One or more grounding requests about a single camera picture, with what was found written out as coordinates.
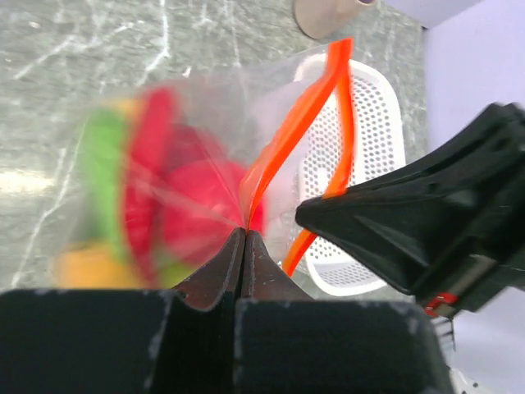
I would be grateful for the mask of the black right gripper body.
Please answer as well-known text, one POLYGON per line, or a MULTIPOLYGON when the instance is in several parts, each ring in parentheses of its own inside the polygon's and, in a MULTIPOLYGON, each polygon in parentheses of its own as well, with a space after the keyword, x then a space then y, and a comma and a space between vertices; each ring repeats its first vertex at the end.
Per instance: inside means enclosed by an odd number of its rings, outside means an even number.
POLYGON ((428 266, 416 302, 432 317, 476 312, 507 286, 524 285, 524 230, 417 231, 428 266))

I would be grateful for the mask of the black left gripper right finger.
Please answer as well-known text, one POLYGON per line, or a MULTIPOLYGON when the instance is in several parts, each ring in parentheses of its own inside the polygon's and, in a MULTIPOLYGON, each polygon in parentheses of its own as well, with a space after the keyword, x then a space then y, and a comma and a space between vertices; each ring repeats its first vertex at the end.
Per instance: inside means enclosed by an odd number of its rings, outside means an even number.
POLYGON ((254 300, 313 300, 271 259, 256 231, 246 234, 240 295, 254 300))

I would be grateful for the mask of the orange peach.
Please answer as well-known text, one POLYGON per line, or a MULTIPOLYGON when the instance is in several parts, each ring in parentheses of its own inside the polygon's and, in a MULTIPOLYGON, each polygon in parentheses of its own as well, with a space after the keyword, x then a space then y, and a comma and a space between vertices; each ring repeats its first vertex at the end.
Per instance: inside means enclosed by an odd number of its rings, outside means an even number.
POLYGON ((54 267, 56 286, 66 289, 138 289, 135 269, 113 256, 105 242, 90 242, 62 253, 54 267))

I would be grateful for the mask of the dark red wrinkled fruit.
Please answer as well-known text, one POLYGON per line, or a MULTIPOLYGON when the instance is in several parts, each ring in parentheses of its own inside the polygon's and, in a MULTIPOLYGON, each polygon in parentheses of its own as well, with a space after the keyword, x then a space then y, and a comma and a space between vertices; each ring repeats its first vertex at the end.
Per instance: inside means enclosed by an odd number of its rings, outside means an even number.
POLYGON ((186 124, 172 127, 167 163, 169 170, 209 158, 220 158, 222 155, 222 147, 207 131, 186 124))

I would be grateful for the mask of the red apple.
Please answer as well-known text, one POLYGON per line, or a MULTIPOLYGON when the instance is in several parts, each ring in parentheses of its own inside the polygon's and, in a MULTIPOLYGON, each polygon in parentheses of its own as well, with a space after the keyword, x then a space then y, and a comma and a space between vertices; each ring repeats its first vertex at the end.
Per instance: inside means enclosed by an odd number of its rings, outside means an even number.
POLYGON ((230 160, 196 161, 169 173, 161 234, 178 260, 194 267, 206 263, 244 226, 239 188, 245 173, 230 160))

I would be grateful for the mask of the green pear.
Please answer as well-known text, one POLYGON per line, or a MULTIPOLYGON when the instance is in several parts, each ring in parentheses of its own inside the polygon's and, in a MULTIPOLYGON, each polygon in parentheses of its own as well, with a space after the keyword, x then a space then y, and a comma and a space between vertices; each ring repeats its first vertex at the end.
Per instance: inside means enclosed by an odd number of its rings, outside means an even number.
POLYGON ((157 263, 158 283, 163 288, 172 288, 197 270, 172 256, 164 256, 157 263))

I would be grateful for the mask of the clear zip top bag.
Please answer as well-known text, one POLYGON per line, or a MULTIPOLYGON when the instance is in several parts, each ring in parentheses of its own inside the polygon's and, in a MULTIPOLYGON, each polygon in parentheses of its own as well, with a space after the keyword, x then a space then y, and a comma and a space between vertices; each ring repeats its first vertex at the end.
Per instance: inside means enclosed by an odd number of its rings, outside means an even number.
MULTIPOLYGON (((138 289, 163 288, 158 283, 158 275, 154 286, 148 285, 139 275, 123 225, 126 150, 132 123, 142 108, 140 100, 150 90, 166 87, 171 90, 177 105, 177 113, 171 121, 162 179, 153 192, 157 202, 153 219, 152 253, 156 274, 157 263, 162 257, 172 256, 177 259, 165 246, 161 234, 162 210, 169 195, 167 176, 173 171, 168 169, 167 163, 172 127, 175 124, 202 129, 217 139, 223 155, 205 161, 230 160, 246 169, 239 188, 244 226, 237 228, 258 232, 270 245, 271 254, 283 260, 285 270, 291 273, 314 239, 310 232, 296 231, 290 223, 290 215, 299 204, 296 177, 308 152, 307 131, 332 94, 338 100, 342 154, 321 196, 341 193, 353 171, 356 113, 349 66, 353 51, 354 41, 350 38, 341 39, 278 65, 163 81, 102 103, 89 113, 100 108, 110 108, 118 111, 126 120, 127 137, 121 173, 121 225, 127 250, 124 262, 135 269, 144 283, 144 288, 138 289)), ((80 130, 80 153, 77 159, 83 200, 75 234, 59 256, 90 242, 107 243, 98 234, 94 205, 81 166, 84 124, 80 130)))

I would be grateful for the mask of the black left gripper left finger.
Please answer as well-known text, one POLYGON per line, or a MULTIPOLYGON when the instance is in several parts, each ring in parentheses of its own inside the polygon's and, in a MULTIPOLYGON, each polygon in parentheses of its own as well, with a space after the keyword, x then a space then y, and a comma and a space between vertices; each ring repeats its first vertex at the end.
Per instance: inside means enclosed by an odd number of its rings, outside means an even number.
POLYGON ((240 280, 245 246, 245 230, 236 228, 219 252, 173 287, 191 309, 215 309, 226 294, 235 293, 240 280))

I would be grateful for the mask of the green bitter gourd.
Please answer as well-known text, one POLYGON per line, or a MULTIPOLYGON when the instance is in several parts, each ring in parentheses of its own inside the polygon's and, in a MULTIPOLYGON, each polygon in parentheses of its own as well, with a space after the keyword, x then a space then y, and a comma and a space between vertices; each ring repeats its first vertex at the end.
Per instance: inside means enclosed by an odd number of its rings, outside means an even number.
POLYGON ((110 254, 123 262, 127 250, 121 225, 122 164, 127 125, 123 115, 110 108, 92 112, 84 124, 81 166, 94 205, 98 234, 110 254))

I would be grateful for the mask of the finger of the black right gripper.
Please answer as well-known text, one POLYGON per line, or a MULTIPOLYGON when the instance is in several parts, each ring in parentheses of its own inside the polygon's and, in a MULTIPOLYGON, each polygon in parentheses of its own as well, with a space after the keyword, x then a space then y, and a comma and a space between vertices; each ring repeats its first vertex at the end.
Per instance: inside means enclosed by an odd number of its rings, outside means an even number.
POLYGON ((447 246, 514 231, 524 217, 524 111, 493 103, 406 167, 304 201, 295 221, 338 246, 447 246))
POLYGON ((523 204, 495 207, 473 196, 312 199, 311 230, 356 258, 396 290, 413 296, 448 291, 471 256, 502 265, 503 286, 521 286, 523 204))

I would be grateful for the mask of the red chili pepper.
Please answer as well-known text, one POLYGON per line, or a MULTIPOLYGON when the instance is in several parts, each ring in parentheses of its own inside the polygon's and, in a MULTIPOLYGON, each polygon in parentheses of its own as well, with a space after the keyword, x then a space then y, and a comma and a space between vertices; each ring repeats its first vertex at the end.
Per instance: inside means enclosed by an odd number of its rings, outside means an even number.
POLYGON ((158 207, 153 195, 162 179, 176 99, 166 87, 150 90, 132 123, 124 171, 123 225, 129 251, 144 282, 154 286, 153 219, 158 207))

